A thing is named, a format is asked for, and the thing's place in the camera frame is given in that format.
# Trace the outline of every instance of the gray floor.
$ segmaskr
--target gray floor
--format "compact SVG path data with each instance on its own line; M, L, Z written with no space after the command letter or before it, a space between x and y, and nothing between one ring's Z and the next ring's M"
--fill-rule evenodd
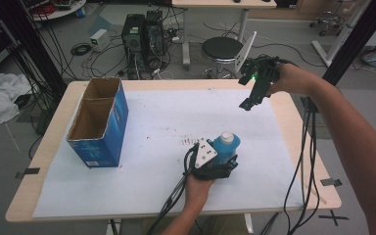
M60 45L63 48L67 61L70 60L70 48L76 43L89 43L91 36L98 28L103 27L109 29L111 36L119 35L123 23L124 16L127 13L135 13L140 7L132 6L105 5L99 6L92 4L86 6L87 16L78 19L74 15L66 16L61 19L51 21L51 26L56 33ZM232 25L229 22L213 23L213 27L222 28L222 25ZM280 21L249 21L248 31L256 30L258 38L255 41L256 46L263 46L268 43L283 43L290 46L299 47L307 61L315 65L322 65L321 60L316 56L310 42L318 40L325 47L330 46L335 37L325 36L319 37L315 28L308 27L309 22L280 22ZM42 34L48 39L48 33L45 31L45 24L41 29ZM170 46L171 64L161 74L161 78L174 79L196 79L201 78L202 71L212 64L204 60L201 56L201 43L203 38L220 35L221 32L208 29L200 23L190 24L190 41L191 41L191 67L186 70L181 66L181 48L179 44ZM114 40L113 44L121 44L121 40ZM101 72L106 72L114 67L123 56L121 46L112 48L107 53L100 55L94 63L93 68ZM313 67L305 63L299 54L288 47L280 45L270 45L258 49L252 49L250 57L256 57L260 54L270 56L279 56L295 62L300 67L313 71L319 75L323 75L326 71L325 67ZM74 57L70 67L75 76L79 79L88 79L88 70L81 67L83 61L88 55L82 57ZM355 60L359 67L361 62ZM115 69L108 72L108 76L115 76L119 70L125 67L125 63L118 65ZM0 65L0 72L19 73L20 70L11 60L6 60ZM66 80L71 80L67 74L64 74ZM361 111L363 115L376 128L376 73L368 70L355 70L349 68L338 86L350 102ZM17 118L0 124L0 234L106 234L106 220L92 221L74 221L74 222L39 222L39 223L10 223L5 220L5 213L15 195L21 180L15 176L17 172L23 171L28 167L30 159L28 157L29 148L38 138L34 133L32 126L27 122L17 122ZM355 198L353 189L343 171L338 159L334 145L331 140L318 140L318 152L326 164L331 177L340 179L342 186L337 190L342 199L343 205L333 210L336 216L347 217L348 220L339 219L337 225L333 219L319 218L319 215L331 215L330 211L318 211L315 217L303 226L296 234L368 234L366 222L362 210ZM254 213L252 215L255 234L259 234L272 213ZM292 219L296 219L296 215L292 214ZM202 217L199 219L203 224L207 221ZM122 222L120 234L140 234L140 219L126 219ZM287 229L287 220L285 214L281 213L276 219L272 234L285 234Z

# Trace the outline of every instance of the human hand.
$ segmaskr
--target human hand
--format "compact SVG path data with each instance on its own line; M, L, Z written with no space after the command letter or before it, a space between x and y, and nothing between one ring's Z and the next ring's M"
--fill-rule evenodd
M267 92L268 95L285 91L292 94L310 96L314 86L323 80L318 75L291 64L280 65L277 69L279 70L280 78L270 86Z
M215 180L200 180L193 174L188 175L184 209L199 213L207 202L210 188Z

